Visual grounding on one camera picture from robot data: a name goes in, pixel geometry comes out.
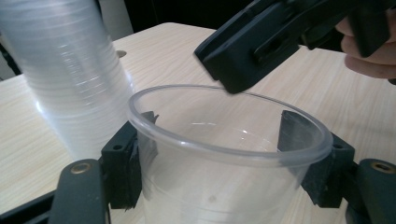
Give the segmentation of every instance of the metal bolt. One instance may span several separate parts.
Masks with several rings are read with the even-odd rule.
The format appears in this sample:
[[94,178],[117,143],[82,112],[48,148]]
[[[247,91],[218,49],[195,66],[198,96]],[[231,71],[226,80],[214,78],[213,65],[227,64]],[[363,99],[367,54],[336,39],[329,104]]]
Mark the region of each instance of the metal bolt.
[[384,162],[374,161],[372,162],[371,166],[373,169],[385,174],[389,174],[389,175],[396,174],[395,167],[390,166]]
[[91,165],[89,163],[82,162],[82,163],[74,165],[70,172],[73,175],[79,175],[79,174],[89,171],[90,169],[91,169]]

